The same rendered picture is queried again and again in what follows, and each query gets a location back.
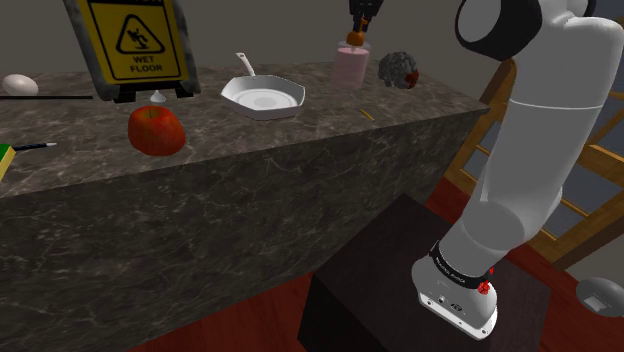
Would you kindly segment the pink bottle with orange pump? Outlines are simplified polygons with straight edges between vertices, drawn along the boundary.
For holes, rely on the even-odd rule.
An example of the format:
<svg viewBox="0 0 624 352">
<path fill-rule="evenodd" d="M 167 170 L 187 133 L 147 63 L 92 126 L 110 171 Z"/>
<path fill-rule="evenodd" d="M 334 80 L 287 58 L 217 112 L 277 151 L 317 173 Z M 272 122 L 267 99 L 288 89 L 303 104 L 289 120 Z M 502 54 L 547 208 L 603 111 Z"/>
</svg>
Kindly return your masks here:
<svg viewBox="0 0 624 352">
<path fill-rule="evenodd" d="M 356 30 L 348 33 L 346 40 L 338 43 L 332 84 L 344 90 L 356 90 L 364 80 L 370 57 L 370 45 L 365 41 L 364 26 L 368 21 L 362 18 Z"/>
</svg>

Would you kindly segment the dark grey lumpy object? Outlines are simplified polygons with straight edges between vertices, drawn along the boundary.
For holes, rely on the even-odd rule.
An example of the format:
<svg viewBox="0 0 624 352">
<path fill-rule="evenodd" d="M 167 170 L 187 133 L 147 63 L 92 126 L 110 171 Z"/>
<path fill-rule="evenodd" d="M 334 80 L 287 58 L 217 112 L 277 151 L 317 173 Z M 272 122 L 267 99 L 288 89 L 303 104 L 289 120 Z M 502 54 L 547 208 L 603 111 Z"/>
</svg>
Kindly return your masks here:
<svg viewBox="0 0 624 352">
<path fill-rule="evenodd" d="M 387 87 L 414 88 L 419 78 L 416 61 L 403 51 L 389 53 L 379 62 L 378 78 Z"/>
</svg>

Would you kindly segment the white frying pan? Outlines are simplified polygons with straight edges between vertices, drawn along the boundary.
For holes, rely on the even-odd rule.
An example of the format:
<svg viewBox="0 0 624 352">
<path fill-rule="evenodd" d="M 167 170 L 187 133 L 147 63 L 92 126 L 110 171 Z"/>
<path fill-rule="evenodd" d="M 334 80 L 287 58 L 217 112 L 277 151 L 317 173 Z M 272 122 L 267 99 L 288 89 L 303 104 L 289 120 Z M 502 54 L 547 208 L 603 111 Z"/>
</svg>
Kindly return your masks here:
<svg viewBox="0 0 624 352">
<path fill-rule="evenodd" d="M 221 96 L 232 110 L 256 121 L 293 117 L 305 101 L 305 87 L 275 75 L 257 75 L 243 52 L 236 56 L 248 74 L 232 78 Z"/>
</svg>

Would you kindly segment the yellow wet floor sign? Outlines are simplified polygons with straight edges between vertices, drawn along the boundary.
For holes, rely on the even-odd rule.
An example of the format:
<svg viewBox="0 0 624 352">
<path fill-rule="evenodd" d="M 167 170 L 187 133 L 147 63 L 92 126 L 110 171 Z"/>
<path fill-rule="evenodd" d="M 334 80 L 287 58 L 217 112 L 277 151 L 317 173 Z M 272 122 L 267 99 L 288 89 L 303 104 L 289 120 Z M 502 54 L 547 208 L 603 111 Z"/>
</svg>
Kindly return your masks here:
<svg viewBox="0 0 624 352">
<path fill-rule="evenodd" d="M 103 101 L 140 91 L 201 92 L 179 0 L 62 0 L 92 82 Z"/>
</svg>

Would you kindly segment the red apple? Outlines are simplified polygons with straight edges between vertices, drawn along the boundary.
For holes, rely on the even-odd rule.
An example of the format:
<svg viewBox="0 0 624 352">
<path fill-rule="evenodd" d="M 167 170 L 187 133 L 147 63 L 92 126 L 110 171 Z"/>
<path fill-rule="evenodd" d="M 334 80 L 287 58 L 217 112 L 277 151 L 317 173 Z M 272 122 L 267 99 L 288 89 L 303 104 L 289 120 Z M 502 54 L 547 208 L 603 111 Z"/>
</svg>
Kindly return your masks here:
<svg viewBox="0 0 624 352">
<path fill-rule="evenodd" d="M 171 156 L 186 143 L 186 134 L 178 118 L 167 108 L 148 105 L 130 114 L 128 140 L 138 151 L 149 156 Z"/>
</svg>

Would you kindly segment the dark robot stand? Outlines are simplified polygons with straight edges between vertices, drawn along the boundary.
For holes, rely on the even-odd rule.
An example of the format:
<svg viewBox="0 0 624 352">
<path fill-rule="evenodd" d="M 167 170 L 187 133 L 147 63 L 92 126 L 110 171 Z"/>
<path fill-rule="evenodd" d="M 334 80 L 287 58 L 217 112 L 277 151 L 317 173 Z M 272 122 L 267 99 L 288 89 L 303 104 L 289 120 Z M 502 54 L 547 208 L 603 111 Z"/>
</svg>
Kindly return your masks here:
<svg viewBox="0 0 624 352">
<path fill-rule="evenodd" d="M 450 225 L 402 195 L 315 271 L 299 328 L 307 352 L 538 352 L 549 288 L 512 262 L 495 267 L 499 316 L 478 341 L 423 307 L 411 279 Z"/>
</svg>

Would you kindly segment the white egg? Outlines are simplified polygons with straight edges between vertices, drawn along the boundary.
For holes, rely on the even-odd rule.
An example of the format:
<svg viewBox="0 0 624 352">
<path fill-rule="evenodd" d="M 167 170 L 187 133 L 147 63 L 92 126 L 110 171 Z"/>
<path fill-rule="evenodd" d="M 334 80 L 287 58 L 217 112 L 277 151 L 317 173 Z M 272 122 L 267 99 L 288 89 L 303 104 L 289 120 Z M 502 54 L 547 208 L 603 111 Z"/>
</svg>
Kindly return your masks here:
<svg viewBox="0 0 624 352">
<path fill-rule="evenodd" d="M 37 83 L 22 74 L 9 74 L 2 80 L 3 89 L 11 96 L 36 96 L 39 92 Z"/>
</svg>

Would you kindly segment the grey round floor device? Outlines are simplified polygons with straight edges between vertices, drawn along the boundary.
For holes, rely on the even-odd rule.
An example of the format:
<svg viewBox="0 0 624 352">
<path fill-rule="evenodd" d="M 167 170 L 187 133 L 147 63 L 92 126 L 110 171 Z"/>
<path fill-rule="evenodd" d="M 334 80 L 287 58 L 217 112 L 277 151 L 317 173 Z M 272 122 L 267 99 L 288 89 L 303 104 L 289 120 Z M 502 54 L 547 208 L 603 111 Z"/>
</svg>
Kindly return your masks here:
<svg viewBox="0 0 624 352">
<path fill-rule="evenodd" d="M 581 280 L 576 286 L 579 302 L 603 317 L 624 317 L 624 288 L 601 277 Z"/>
</svg>

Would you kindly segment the green and yellow sponge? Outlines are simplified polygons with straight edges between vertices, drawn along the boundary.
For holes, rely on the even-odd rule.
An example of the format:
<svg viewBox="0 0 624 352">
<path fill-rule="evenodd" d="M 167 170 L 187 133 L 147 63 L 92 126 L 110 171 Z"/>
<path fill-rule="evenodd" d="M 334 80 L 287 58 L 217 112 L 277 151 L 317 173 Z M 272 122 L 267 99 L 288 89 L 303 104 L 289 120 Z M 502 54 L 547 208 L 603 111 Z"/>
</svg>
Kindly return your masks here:
<svg viewBox="0 0 624 352">
<path fill-rule="evenodd" d="M 15 155 L 16 151 L 9 144 L 0 144 L 0 181 L 3 179 Z"/>
</svg>

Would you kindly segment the wooden slatted frame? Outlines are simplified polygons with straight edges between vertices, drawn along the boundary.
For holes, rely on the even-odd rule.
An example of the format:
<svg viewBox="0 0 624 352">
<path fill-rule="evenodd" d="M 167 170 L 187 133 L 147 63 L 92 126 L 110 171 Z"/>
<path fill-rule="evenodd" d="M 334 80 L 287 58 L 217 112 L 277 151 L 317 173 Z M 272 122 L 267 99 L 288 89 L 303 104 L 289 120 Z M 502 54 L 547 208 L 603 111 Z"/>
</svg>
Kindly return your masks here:
<svg viewBox="0 0 624 352">
<path fill-rule="evenodd" d="M 451 162 L 444 177 L 461 191 L 470 194 L 477 178 L 464 169 L 473 152 L 489 155 L 490 151 L 479 144 L 482 137 L 495 122 L 502 122 L 516 76 L 515 63 L 509 59 L 502 62 L 482 94 L 480 101 L 490 107 L 482 115 Z M 613 116 L 584 145 L 577 164 L 622 188 L 597 210 L 589 213 L 567 198 L 561 204 L 582 217 L 580 223 L 556 238 L 541 229 L 528 245 L 547 259 L 553 267 L 564 271 L 580 262 L 604 245 L 624 234 L 624 157 L 598 145 L 617 123 L 624 120 L 624 108 Z"/>
</svg>

